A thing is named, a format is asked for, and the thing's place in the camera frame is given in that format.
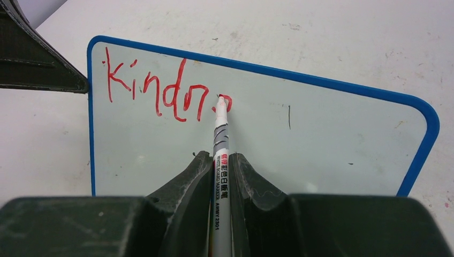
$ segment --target red ink stroke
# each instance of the red ink stroke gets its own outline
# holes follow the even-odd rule
[[[184,105],[183,105],[184,111],[187,111],[189,108],[189,105],[191,105],[192,90],[194,90],[194,89],[203,89],[204,90],[202,97],[200,98],[199,109],[197,110],[197,121],[200,121],[200,117],[202,116],[203,103],[205,101],[205,97],[208,95],[210,90],[204,85],[189,86],[189,91],[188,91],[188,93],[185,94],[185,101],[184,101]]]
[[[131,65],[129,65],[129,67],[131,67],[131,68],[132,68],[132,67],[134,67],[134,66],[135,66],[136,64],[137,64],[137,59],[135,59],[135,60],[134,60],[134,62],[133,62],[133,63],[131,63]]]
[[[112,102],[112,92],[110,89],[110,80],[121,83],[128,91],[131,91],[131,89],[121,79],[117,79],[114,77],[115,74],[123,66],[124,63],[118,64],[118,66],[115,68],[115,70],[113,72],[110,72],[110,56],[109,56],[109,49],[107,47],[105,47],[105,55],[107,58],[107,90],[109,92],[109,100],[110,100],[110,102]]]
[[[222,96],[223,98],[225,98],[227,101],[228,101],[228,104],[227,104],[227,112],[230,111],[230,109],[232,109],[232,98],[228,95],[222,95],[222,94],[219,94],[219,96]],[[213,112],[216,112],[216,107],[212,107],[211,108],[213,110]]]
[[[143,82],[143,93],[145,94],[148,90],[148,86],[150,85],[153,80],[156,80],[156,115],[160,117],[162,113],[159,112],[159,78],[157,76],[151,76],[151,72],[148,72],[147,77],[145,78],[145,81]]]
[[[135,100],[135,79],[132,80],[132,100]]]
[[[177,114],[177,96],[178,96],[178,91],[180,90],[181,78],[183,76],[183,70],[184,70],[185,64],[186,64],[186,59],[184,58],[183,60],[181,60],[180,68],[178,69],[177,82],[175,84],[166,86],[164,91],[162,92],[162,101],[164,103],[164,106],[166,106],[166,107],[173,106],[173,116],[179,122],[186,121],[186,119],[182,119],[182,118],[178,117],[178,114]],[[167,91],[171,88],[173,88],[173,98],[172,98],[172,102],[169,103],[166,100],[166,95],[167,95]]]

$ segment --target handwritten word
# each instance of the handwritten word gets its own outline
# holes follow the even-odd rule
[[[109,101],[111,103],[113,103],[113,100],[112,100],[112,82],[117,82],[119,83],[120,85],[122,85],[126,90],[128,90],[129,92],[132,91],[132,100],[135,100],[135,97],[136,97],[136,80],[133,79],[132,80],[132,86],[128,86],[124,80],[120,79],[120,78],[117,78],[116,75],[117,75],[117,72],[122,68],[124,67],[124,63],[119,63],[115,69],[112,71],[112,64],[111,64],[111,61],[110,61],[110,55],[109,55],[109,49],[106,47],[105,48],[105,56],[106,56],[106,61],[102,61],[103,64],[105,64],[107,62],[107,91],[108,91],[108,96],[109,96]],[[130,65],[129,67],[130,68],[133,68],[135,67],[135,65],[137,64],[138,60],[135,59]],[[180,63],[180,66],[179,66],[179,69],[178,69],[178,74],[177,74],[177,80],[175,82],[175,84],[170,84],[170,85],[167,85],[166,87],[164,87],[163,91],[162,91],[162,103],[165,107],[171,107],[173,109],[173,117],[178,120],[179,122],[186,122],[186,118],[181,118],[178,116],[178,103],[177,103],[177,99],[178,99],[178,93],[181,89],[181,79],[183,77],[183,73],[184,73],[184,67],[185,67],[185,64],[186,64],[186,58],[184,58],[183,60],[181,60],[181,63]],[[155,109],[156,109],[156,115],[158,117],[161,117],[162,116],[162,113],[160,112],[160,82],[159,82],[159,78],[157,76],[152,76],[152,72],[148,72],[147,76],[145,77],[144,81],[143,81],[143,90],[140,90],[140,93],[142,94],[145,94],[147,91],[148,91],[148,88],[150,86],[150,84],[154,82],[156,84],[156,102],[155,102]],[[167,98],[168,96],[168,92],[169,90],[173,89],[173,95],[170,99]],[[185,96],[184,96],[184,101],[183,101],[183,111],[187,111],[191,105],[191,100],[192,100],[192,93],[194,90],[196,89],[200,89],[200,90],[203,90],[203,93],[202,93],[202,96],[200,97],[200,101],[199,101],[199,107],[197,109],[197,121],[200,121],[201,119],[201,116],[202,116],[202,109],[203,109],[203,104],[205,102],[205,98],[207,97],[208,93],[210,92],[210,90],[208,89],[208,87],[204,86],[204,85],[201,85],[201,84],[197,84],[197,85],[191,85],[189,86],[189,89],[188,89],[188,92],[185,93]],[[232,108],[232,98],[228,95],[222,95],[220,94],[219,96],[223,96],[227,101],[228,101],[228,105],[227,105],[227,112],[230,111],[230,109]],[[216,108],[215,107],[212,107],[211,108],[213,112],[216,112]]]

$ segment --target whiteboard marker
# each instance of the whiteboard marker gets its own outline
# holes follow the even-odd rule
[[[214,187],[211,198],[209,257],[232,257],[230,227],[229,133],[227,105],[219,96],[213,140]]]

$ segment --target white board surface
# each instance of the white board surface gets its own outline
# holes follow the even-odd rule
[[[286,193],[407,195],[439,128],[416,97],[110,37],[88,73],[96,195],[149,194],[211,152],[216,94],[232,98],[231,151]]]

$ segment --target table surface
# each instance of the table surface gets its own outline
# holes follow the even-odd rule
[[[454,2],[68,0],[37,31],[85,75],[108,35],[422,98],[441,128],[410,197],[454,248]],[[90,195],[87,95],[3,89],[0,108],[0,205]]]

